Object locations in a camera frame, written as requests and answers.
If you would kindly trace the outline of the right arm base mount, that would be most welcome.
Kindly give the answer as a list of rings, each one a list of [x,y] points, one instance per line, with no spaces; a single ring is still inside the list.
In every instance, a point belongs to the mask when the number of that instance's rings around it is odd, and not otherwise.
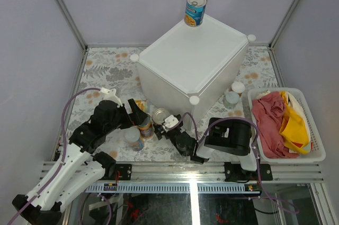
[[[272,170],[269,164],[260,163],[260,178],[262,181],[272,181]],[[225,182],[246,183],[249,181],[258,181],[257,171],[242,169],[240,164],[231,162],[224,163]]]

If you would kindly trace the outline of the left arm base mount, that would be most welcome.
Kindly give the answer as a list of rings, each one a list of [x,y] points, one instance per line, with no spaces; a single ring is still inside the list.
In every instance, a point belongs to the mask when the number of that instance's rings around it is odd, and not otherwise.
[[[132,164],[109,165],[105,169],[101,181],[130,181],[132,175]]]

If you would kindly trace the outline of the blue soup can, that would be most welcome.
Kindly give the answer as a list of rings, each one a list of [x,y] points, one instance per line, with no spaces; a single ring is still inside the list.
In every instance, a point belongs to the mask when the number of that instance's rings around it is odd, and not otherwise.
[[[156,109],[152,114],[152,120],[155,125],[161,125],[165,122],[165,119],[167,119],[171,113],[164,109],[164,108],[158,108]]]
[[[202,24],[207,0],[186,0],[184,22],[191,27]]]

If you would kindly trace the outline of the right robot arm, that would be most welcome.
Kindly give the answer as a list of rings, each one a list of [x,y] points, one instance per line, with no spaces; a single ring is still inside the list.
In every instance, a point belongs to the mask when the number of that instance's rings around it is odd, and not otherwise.
[[[166,138],[182,156],[203,164],[214,151],[238,157],[242,175],[255,179],[261,172],[258,156],[253,151],[252,128],[257,139],[259,130],[253,122],[241,117],[210,118],[201,139],[192,137],[183,128],[183,117],[170,115],[161,124],[155,125],[155,134],[160,140]]]

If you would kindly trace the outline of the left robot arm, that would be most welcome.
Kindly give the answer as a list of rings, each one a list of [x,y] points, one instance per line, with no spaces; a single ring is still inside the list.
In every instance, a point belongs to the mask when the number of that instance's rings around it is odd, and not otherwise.
[[[99,179],[117,179],[116,160],[105,152],[96,152],[106,136],[116,129],[128,129],[148,117],[133,99],[124,104],[102,100],[90,119],[76,128],[64,145],[52,169],[26,195],[12,201],[18,214],[30,224],[57,224],[66,207]]]

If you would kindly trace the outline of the white lid orange can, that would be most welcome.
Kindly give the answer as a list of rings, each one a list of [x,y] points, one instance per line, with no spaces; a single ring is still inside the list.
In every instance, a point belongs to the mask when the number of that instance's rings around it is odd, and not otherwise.
[[[124,131],[124,140],[133,151],[141,151],[144,143],[137,127],[131,127]]]

